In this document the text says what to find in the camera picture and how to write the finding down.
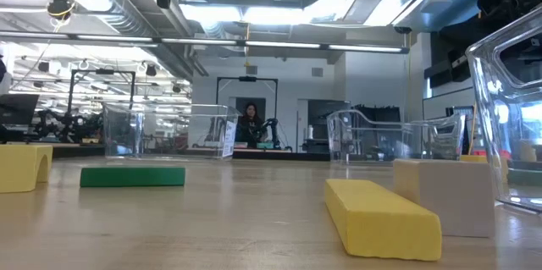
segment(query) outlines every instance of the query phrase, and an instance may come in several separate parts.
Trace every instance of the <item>ceiling light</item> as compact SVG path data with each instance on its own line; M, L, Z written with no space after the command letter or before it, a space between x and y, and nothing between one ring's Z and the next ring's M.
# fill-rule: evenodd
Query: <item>ceiling light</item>
M329 50L356 51L356 52L383 52L383 53L402 53L405 50L399 47L376 47L376 46L349 46L349 45L329 45Z
M83 41L125 41L125 42L149 42L151 37L133 37L133 36L88 36L78 35L77 38Z
M246 41L247 46L252 47L295 47L303 49L318 49L319 44L302 42L276 42L276 41Z
M237 43L235 41L228 40L208 40L208 39L197 39L197 38L163 38L165 43L180 43L188 45L214 45L214 46L235 46Z
M243 20L254 25L299 25L310 22L300 8L249 8Z
M145 74L148 75L148 76L156 76L157 72L156 72L156 65L154 64L148 64L147 65L147 70L145 71Z
M396 19L394 19L391 24L392 25L398 25L400 22L402 22L410 13L414 11L420 4L422 4L425 0L416 0L414 1L408 8L406 8L399 16L397 16Z
M66 34L59 33L38 33L38 32L19 32L19 31L0 31L2 37L27 37L41 39L67 39Z
M241 12L232 6L180 5L187 19L200 23L216 23L219 21L240 21Z

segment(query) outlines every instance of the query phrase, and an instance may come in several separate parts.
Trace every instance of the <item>white wall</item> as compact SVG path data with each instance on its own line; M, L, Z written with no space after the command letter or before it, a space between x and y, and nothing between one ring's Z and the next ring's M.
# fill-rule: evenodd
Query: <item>white wall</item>
M346 100L352 105L396 106L405 110L407 55L365 52L346 54Z
M294 147L296 143L296 120L298 100L334 99L334 66L327 65L325 59L289 58L283 62L280 58L250 58L252 65L258 66L258 78L274 78L279 80L277 119L284 128L288 143ZM239 77L246 75L243 66L244 58L200 58L200 62L208 71L208 77L194 76L192 86L192 102L198 104L214 104L217 77ZM324 68L324 77L312 77L312 67ZM274 93L261 82L245 83L232 80L219 94L219 104L229 105L231 97L265 97L267 118L273 117Z
M410 55L410 77L408 71L406 72L406 80L409 81L406 92L406 122L423 119L423 97L426 92L423 71L431 67L431 37L429 33L418 34L417 42L412 45Z
M335 100L346 100L346 53L343 53L335 63L334 73L334 97Z

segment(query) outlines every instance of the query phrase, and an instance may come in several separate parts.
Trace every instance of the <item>clear plastic bin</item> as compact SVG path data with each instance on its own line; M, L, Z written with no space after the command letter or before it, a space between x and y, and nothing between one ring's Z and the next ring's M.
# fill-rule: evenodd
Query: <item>clear plastic bin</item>
M341 165L397 158L458 160L465 115L412 123L374 122L357 110L328 116L331 161Z
M105 102L106 157L230 158L238 117L222 105Z
M497 199L542 211L542 9L467 51Z

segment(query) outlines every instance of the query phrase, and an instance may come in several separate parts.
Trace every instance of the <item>woman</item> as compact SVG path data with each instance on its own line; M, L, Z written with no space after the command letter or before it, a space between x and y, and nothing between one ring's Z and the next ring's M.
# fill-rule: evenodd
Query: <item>woman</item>
M245 112L237 123L237 135L235 141L248 143L249 148L257 148L258 142L263 142L268 137L268 131L261 129L263 120L257 115L257 107L253 102L245 106Z

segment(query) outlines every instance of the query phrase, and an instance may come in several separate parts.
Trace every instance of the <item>table surface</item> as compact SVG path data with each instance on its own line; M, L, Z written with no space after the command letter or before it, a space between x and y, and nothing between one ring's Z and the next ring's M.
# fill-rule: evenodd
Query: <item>table surface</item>
M445 237L438 262L348 256L324 181L389 187L391 168L190 162L185 187L80 189L80 168L104 163L58 160L48 185L0 195L0 269L542 268L542 219L504 206L494 239Z

